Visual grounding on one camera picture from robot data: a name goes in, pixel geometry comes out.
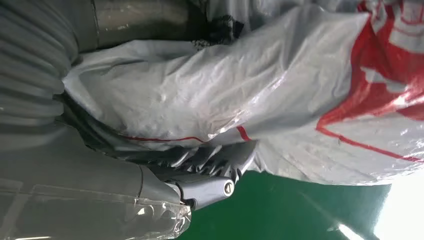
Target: bright light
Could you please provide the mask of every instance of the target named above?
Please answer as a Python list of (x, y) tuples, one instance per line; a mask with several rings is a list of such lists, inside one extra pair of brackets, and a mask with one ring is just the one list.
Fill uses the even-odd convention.
[(51, 239), (51, 236), (33, 236), (33, 237), (21, 237), (15, 240), (36, 240), (36, 239)]
[(137, 212), (137, 215), (143, 215), (145, 213), (145, 208), (143, 207), (142, 209), (140, 209), (140, 211)]
[(396, 180), (374, 228), (374, 234), (381, 240), (422, 240), (424, 229), (424, 173), (416, 172)]
[(354, 231), (352, 231), (352, 229), (348, 228), (346, 225), (344, 224), (339, 224), (338, 225), (338, 229), (340, 230), (340, 232), (342, 234), (344, 234), (346, 236), (346, 238), (348, 238), (349, 240), (364, 240), (361, 236), (359, 236), (358, 234), (356, 234)]

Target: protective cover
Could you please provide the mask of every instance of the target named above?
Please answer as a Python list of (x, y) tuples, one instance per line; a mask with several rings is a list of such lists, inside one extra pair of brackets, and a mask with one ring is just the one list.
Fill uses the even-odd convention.
[(166, 201), (46, 185), (25, 194), (21, 182), (3, 184), (3, 239), (174, 239), (192, 217), (189, 206)]
[(422, 169), (424, 3), (313, 2), (209, 1), (231, 45), (125, 43), (65, 88), (149, 149), (259, 140), (252, 170), (324, 184)]

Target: bolt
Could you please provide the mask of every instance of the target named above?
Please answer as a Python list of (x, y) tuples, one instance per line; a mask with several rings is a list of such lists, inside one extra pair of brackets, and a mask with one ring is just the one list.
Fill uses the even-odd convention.
[(224, 185), (224, 194), (229, 197), (231, 194), (233, 194), (234, 191), (234, 183), (232, 181), (228, 181)]

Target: white plastic cover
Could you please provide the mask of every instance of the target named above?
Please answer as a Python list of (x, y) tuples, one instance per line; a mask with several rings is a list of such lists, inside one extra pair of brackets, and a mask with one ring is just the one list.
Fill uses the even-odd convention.
[(311, 2), (212, 0), (208, 18), (243, 24), (233, 44), (125, 43), (66, 90), (151, 149), (260, 140), (251, 169), (324, 184), (422, 169), (424, 3)]

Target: green floor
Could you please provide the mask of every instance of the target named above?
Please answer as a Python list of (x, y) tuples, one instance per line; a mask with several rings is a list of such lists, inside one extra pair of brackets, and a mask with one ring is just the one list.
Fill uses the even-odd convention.
[[(378, 239), (373, 231), (390, 188), (320, 185), (248, 172), (231, 198), (195, 211), (178, 240)], [(350, 236), (346, 227), (360, 236)]]

